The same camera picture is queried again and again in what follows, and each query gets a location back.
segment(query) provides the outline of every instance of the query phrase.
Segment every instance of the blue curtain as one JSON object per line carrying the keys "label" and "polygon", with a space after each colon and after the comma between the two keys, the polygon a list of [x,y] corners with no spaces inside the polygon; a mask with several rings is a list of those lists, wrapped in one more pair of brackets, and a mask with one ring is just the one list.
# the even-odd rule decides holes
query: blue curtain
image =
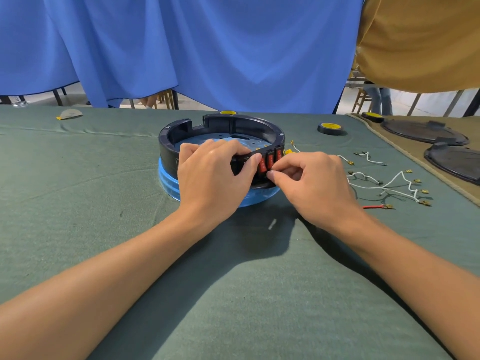
{"label": "blue curtain", "polygon": [[0,95],[80,80],[95,107],[175,87],[219,110],[331,113],[362,3],[0,0]]}

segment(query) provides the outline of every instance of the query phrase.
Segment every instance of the green tablecloth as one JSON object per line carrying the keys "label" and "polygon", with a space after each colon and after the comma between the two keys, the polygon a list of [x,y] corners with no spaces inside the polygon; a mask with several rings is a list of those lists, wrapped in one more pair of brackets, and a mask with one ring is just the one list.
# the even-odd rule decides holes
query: green tablecloth
{"label": "green tablecloth", "polygon": [[[201,111],[0,106],[0,303],[147,230],[178,203],[158,181],[159,131]],[[388,196],[371,213],[480,274],[479,209],[343,115],[255,114],[302,151],[322,150],[384,182],[413,169],[432,207]],[[340,123],[345,136],[317,132]],[[354,152],[368,150],[367,163]],[[382,198],[357,190],[361,203]],[[268,229],[273,219],[277,223]],[[170,268],[91,359],[447,359],[446,351],[337,239],[282,193],[239,209]]]}

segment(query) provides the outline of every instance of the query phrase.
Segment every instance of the forearm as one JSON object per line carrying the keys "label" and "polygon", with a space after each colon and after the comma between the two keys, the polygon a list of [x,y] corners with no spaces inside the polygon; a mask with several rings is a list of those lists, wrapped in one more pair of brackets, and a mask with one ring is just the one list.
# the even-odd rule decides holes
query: forearm
{"label": "forearm", "polygon": [[85,359],[205,233],[178,213],[0,306],[1,359]]}
{"label": "forearm", "polygon": [[480,279],[365,215],[335,233],[459,360],[480,354]]}

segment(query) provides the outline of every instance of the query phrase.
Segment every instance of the hand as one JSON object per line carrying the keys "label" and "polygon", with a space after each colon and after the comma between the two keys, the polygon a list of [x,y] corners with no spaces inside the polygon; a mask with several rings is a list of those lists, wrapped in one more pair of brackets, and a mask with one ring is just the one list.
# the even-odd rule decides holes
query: hand
{"label": "hand", "polygon": [[335,231],[339,225],[364,214],[336,155],[291,153],[273,164],[267,177],[303,218],[321,229]]}
{"label": "hand", "polygon": [[202,145],[183,143],[178,157],[180,208],[207,235],[229,218],[248,193],[261,155],[251,156],[234,175],[232,156],[251,153],[238,140],[207,140]]}

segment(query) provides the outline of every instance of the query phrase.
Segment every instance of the blue jeans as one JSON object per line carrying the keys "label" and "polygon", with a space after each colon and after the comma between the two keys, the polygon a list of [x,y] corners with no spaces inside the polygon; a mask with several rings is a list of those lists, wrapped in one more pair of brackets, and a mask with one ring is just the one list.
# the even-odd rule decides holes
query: blue jeans
{"label": "blue jeans", "polygon": [[363,86],[363,90],[371,97],[371,111],[382,116],[392,116],[392,98],[389,88]]}

